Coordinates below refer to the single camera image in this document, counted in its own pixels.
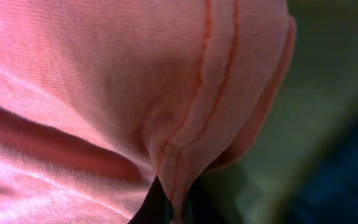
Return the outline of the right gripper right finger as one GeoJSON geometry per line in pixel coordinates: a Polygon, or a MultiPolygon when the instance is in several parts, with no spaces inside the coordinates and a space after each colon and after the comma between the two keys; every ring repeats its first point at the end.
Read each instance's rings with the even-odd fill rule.
{"type": "Polygon", "coordinates": [[[185,222],[187,224],[226,224],[200,177],[192,183],[186,195],[185,222]]]}

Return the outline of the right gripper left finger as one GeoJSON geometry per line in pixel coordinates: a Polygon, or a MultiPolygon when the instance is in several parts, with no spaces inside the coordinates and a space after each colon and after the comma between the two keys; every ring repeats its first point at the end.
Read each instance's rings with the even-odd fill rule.
{"type": "Polygon", "coordinates": [[[170,224],[172,206],[157,176],[138,212],[129,224],[170,224]]]}

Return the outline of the orange soccer t-shirt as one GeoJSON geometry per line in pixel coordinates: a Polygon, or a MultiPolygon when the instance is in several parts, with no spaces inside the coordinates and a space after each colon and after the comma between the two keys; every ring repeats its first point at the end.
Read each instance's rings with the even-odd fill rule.
{"type": "Polygon", "coordinates": [[[0,1],[0,223],[127,223],[152,181],[253,145],[287,73],[285,0],[0,1]]]}

